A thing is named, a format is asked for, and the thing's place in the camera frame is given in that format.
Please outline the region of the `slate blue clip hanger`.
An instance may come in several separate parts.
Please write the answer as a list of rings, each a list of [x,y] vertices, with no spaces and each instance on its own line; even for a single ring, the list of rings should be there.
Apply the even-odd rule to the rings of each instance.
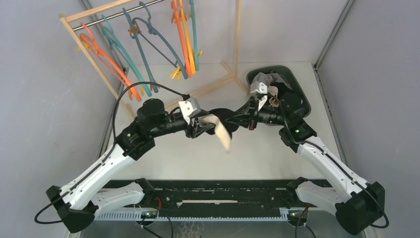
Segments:
[[[150,69],[150,66],[148,64],[148,61],[146,59],[146,55],[145,55],[145,52],[143,50],[142,44],[140,42],[139,36],[138,36],[140,34],[140,29],[139,29],[137,23],[135,22],[135,20],[133,20],[131,18],[130,14],[128,13],[126,8],[123,8],[122,10],[123,10],[123,13],[124,13],[128,23],[129,23],[130,30],[132,31],[133,36],[131,38],[133,38],[136,41],[136,44],[137,44],[138,50],[140,52],[143,64],[145,66],[145,69],[146,69],[148,77],[149,77],[149,81],[153,82],[153,83],[156,83],[155,78],[153,76],[153,73],[152,73],[152,71]]]

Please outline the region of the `teal hanger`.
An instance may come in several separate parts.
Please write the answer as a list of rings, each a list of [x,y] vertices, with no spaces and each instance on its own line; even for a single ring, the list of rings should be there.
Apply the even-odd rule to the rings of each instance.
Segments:
[[[121,42],[119,41],[119,39],[115,35],[114,30],[113,30],[111,24],[109,23],[109,21],[107,20],[106,16],[102,14],[101,18],[102,18],[102,20],[104,20],[104,22],[106,24],[106,26],[102,27],[102,33],[106,37],[106,39],[108,40],[108,44],[110,45],[110,47],[115,48],[117,50],[117,52],[121,55],[121,57],[125,60],[125,62],[130,66],[130,68],[133,71],[134,75],[136,76],[137,80],[139,82],[145,82],[145,79],[143,78],[143,76],[139,72],[138,68],[135,66],[133,60],[131,59],[131,57],[129,55],[129,53],[127,52],[127,50],[124,48],[124,46],[121,44]]]
[[[200,70],[200,56],[202,51],[198,49],[198,35],[197,35],[197,25],[196,25],[196,11],[194,0],[189,0],[190,5],[190,18],[192,20],[192,30],[193,30],[193,44],[194,44],[194,63],[196,71]]]
[[[175,49],[173,48],[173,46],[170,44],[170,42],[164,37],[163,34],[161,34],[152,24],[152,15],[148,9],[148,6],[145,2],[143,1],[139,1],[139,6],[141,6],[143,9],[146,10],[147,12],[147,19],[141,18],[141,17],[134,17],[132,18],[133,20],[135,20],[135,22],[137,23],[139,29],[140,29],[140,25],[139,22],[143,23],[146,28],[147,28],[147,33],[149,35],[153,35],[153,36],[157,36],[163,43],[164,45],[168,48],[168,50],[170,51],[170,53],[172,54],[172,56],[174,57],[175,61],[171,60],[164,52],[162,52],[154,43],[151,42],[151,40],[149,40],[145,34],[142,33],[141,29],[140,29],[140,34],[138,36],[141,36],[159,55],[161,55],[173,68],[174,68],[174,72],[171,75],[171,78],[176,78],[179,79],[181,77],[181,75],[183,76],[184,79],[186,79],[185,76],[185,68],[184,66],[182,66],[183,62],[181,60],[181,58],[179,57],[179,55],[177,54],[177,52],[175,51]],[[132,37],[132,31],[129,30],[129,35],[130,37]]]

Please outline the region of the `orange clip hanger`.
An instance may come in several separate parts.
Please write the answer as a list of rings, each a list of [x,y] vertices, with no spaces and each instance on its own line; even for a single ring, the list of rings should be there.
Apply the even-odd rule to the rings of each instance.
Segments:
[[[87,24],[80,22],[80,25],[87,31],[87,33],[79,34],[79,39],[82,44],[90,50],[107,68],[110,72],[125,86],[132,85],[130,79],[125,75],[123,70],[117,65],[117,63],[111,59],[111,57],[103,50],[98,43],[92,31],[89,29]],[[138,102],[142,100],[143,96],[150,95],[151,91],[148,86],[141,86],[140,89],[132,87],[128,90],[128,96],[130,100],[136,99]]]

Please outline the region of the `teal hanger front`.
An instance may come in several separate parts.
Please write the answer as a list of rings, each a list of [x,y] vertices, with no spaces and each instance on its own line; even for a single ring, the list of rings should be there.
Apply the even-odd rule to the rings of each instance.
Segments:
[[[137,80],[139,82],[145,82],[145,79],[143,78],[143,76],[139,72],[138,68],[135,66],[133,60],[131,59],[131,57],[129,55],[129,53],[127,52],[127,50],[124,48],[124,46],[121,44],[121,42],[119,41],[119,39],[115,35],[114,30],[113,30],[111,24],[109,23],[109,21],[107,20],[106,16],[102,14],[101,18],[102,18],[102,20],[104,20],[104,22],[106,24],[106,26],[102,27],[102,33],[106,37],[106,39],[108,40],[108,44],[110,45],[110,47],[115,48],[117,50],[117,52],[121,55],[121,57],[125,60],[125,62],[130,66],[130,68],[133,71],[134,75],[136,76]]]

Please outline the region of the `black underwear beige waistband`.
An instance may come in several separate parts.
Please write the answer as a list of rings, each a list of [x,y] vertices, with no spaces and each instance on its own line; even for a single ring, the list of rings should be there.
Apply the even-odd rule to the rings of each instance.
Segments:
[[[274,82],[268,87],[268,93],[272,96],[275,96],[278,99],[281,99],[281,97],[285,93],[293,93],[293,90],[290,88],[290,86],[283,82]],[[272,107],[279,107],[279,104],[274,98],[270,98],[268,100],[269,105]]]

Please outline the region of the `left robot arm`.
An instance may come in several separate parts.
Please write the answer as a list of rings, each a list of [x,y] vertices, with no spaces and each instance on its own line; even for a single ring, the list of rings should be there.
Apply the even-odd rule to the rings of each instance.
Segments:
[[[88,169],[68,184],[47,190],[48,198],[69,232],[77,233],[100,215],[126,205],[140,203],[148,207],[153,204],[153,188],[144,178],[120,188],[100,190],[116,173],[155,147],[156,137],[184,131],[188,138],[196,138],[215,128],[212,115],[202,110],[196,99],[182,101],[180,110],[170,114],[162,100],[146,100],[133,122]]]

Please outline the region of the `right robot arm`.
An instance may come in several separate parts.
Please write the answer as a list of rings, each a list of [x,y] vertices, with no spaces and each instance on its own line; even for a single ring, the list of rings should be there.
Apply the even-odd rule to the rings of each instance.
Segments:
[[[385,213],[385,189],[369,183],[338,159],[304,121],[301,96],[284,93],[280,98],[257,93],[246,104],[228,116],[227,122],[254,130],[258,123],[281,125],[283,143],[309,161],[329,182],[321,187],[300,177],[288,185],[287,202],[300,206],[303,202],[334,215],[349,234],[357,235],[367,227],[389,227]]]

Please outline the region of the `teal hanger back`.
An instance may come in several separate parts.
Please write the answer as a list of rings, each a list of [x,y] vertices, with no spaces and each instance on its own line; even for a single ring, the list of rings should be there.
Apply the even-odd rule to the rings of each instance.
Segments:
[[[194,63],[196,71],[200,70],[200,56],[202,51],[198,49],[198,35],[197,35],[197,25],[196,25],[196,11],[194,0],[189,0],[190,5],[190,18],[192,20],[192,30],[193,30],[193,44],[194,44]]]

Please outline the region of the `yellow hanger on rack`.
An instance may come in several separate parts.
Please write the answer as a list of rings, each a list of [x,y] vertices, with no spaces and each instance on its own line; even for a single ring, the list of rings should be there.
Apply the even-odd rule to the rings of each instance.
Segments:
[[[192,47],[191,47],[191,44],[190,44],[190,37],[189,37],[189,33],[188,33],[188,28],[187,28],[187,17],[184,13],[182,0],[179,0],[178,2],[179,2],[179,7],[180,7],[179,14],[180,14],[181,22],[182,22],[183,32],[184,32],[184,35],[185,35],[185,42],[186,42],[186,47],[187,47],[187,54],[188,54],[188,58],[189,58],[190,69],[191,69],[191,73],[195,74],[196,69],[195,69],[193,50],[192,50]]]

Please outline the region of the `orange hanger on rack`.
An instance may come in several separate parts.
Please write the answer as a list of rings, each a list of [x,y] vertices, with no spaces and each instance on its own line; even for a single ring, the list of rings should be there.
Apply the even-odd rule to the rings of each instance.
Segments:
[[[171,19],[171,23],[175,24],[177,27],[177,31],[178,31],[178,36],[179,36],[179,40],[180,40],[180,44],[181,44],[181,49],[182,49],[182,53],[183,53],[183,57],[184,57],[184,63],[182,64],[182,66],[184,66],[185,68],[185,78],[188,79],[189,77],[192,76],[192,72],[191,72],[191,67],[190,67],[190,63],[189,63],[189,55],[188,55],[188,50],[187,50],[187,45],[186,45],[186,40],[184,37],[184,32],[181,26],[181,17],[180,17],[180,12],[178,11],[179,7],[178,7],[178,0],[172,0],[171,1],[171,9],[172,9],[172,19]]]

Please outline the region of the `dark green laundry basket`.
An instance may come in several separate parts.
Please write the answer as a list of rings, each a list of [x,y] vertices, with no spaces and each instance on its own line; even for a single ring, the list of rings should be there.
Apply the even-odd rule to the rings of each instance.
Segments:
[[[287,123],[288,127],[291,128],[299,124],[301,121],[303,121],[303,118],[309,115],[311,112],[311,106],[291,69],[283,65],[273,65],[251,70],[247,73],[246,76],[246,80],[249,86],[251,85],[252,79],[259,72],[274,72],[280,74],[280,76],[282,76],[283,79],[285,79],[285,81],[290,84],[291,89],[293,90],[293,93],[285,93],[281,99],[278,99],[268,93],[267,101],[264,106],[277,112],[279,115],[279,125],[284,125],[284,123]],[[279,107],[275,108],[270,106],[268,102],[270,98],[274,98],[279,104]]]

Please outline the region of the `wooden clothes rack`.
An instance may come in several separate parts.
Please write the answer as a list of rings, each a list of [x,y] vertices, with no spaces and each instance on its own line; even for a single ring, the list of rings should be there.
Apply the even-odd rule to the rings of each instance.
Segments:
[[[115,7],[119,7],[125,3],[128,3],[127,0],[116,0],[107,4],[103,4],[101,6],[97,6],[88,10],[85,10],[80,13],[76,13],[71,16],[65,16],[64,14],[60,13],[58,15],[60,21],[63,23],[65,29],[69,32],[70,36],[73,38],[73,40],[76,42],[79,49],[84,53],[87,60],[91,63],[93,68],[97,71],[100,78],[104,82],[104,84],[107,86],[109,91],[113,94],[115,99],[118,99],[120,96],[117,91],[112,87],[110,81],[107,79],[107,77],[104,75],[98,64],[95,62],[94,58],[90,55],[88,52],[88,48],[86,48],[83,41],[80,40],[80,38],[75,33],[76,31],[80,30],[80,27],[72,28],[70,26],[70,23],[85,17],[90,17],[92,15],[95,15],[97,13],[101,13],[103,11],[113,9]],[[239,53],[239,39],[240,39],[240,22],[241,22],[241,10],[242,10],[242,1],[237,0],[235,2],[235,31],[234,31],[234,53],[233,53],[233,69],[231,69],[224,61],[222,61],[220,64],[222,67],[226,70],[227,75],[215,82],[212,82],[196,91],[182,94],[178,99],[168,103],[165,105],[166,109],[173,109],[179,101],[184,100],[185,97],[200,97],[205,94],[208,94],[214,90],[217,90],[226,84],[229,84],[231,82],[236,82],[238,87],[245,93],[248,94],[247,87],[241,82],[241,80],[238,78],[238,53]]]

